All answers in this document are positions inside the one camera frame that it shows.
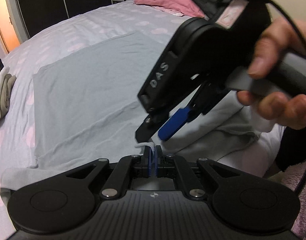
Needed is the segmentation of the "grey-green garment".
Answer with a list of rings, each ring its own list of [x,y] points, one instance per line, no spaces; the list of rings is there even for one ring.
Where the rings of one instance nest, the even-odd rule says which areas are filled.
[[[137,93],[164,45],[141,33],[125,34],[42,67],[33,77],[33,166],[8,168],[1,178],[4,202],[13,190],[98,158],[118,161],[141,153],[135,131],[146,113]],[[260,133],[251,111],[230,92],[208,114],[184,125],[168,141],[154,135],[163,153],[188,161],[206,157],[263,176]]]

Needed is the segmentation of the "stack of folded clothes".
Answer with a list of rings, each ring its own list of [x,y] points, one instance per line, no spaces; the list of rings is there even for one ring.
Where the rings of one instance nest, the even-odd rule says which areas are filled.
[[[0,64],[0,120],[5,117],[10,108],[10,98],[16,76],[9,73],[9,67]]]

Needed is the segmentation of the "polka dot bed sheet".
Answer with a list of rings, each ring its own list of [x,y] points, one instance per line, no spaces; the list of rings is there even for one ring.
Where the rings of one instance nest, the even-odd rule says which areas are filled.
[[[2,62],[17,79],[11,92],[9,111],[0,120],[0,185],[8,168],[33,166],[33,77],[42,67],[100,42],[131,33],[141,33],[165,48],[186,20],[187,16],[178,17],[132,1],[122,2],[59,22],[10,52]],[[0,239],[7,239],[14,231],[7,202],[0,197]]]

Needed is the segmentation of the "purple fluffy rug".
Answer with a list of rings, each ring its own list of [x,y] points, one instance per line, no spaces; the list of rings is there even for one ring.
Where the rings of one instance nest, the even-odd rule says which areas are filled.
[[[305,169],[306,162],[289,166],[284,172],[280,171],[269,177],[269,180],[283,184],[294,190],[303,176]],[[299,200],[301,204],[300,212],[291,231],[300,239],[306,239],[306,184],[299,195]]]

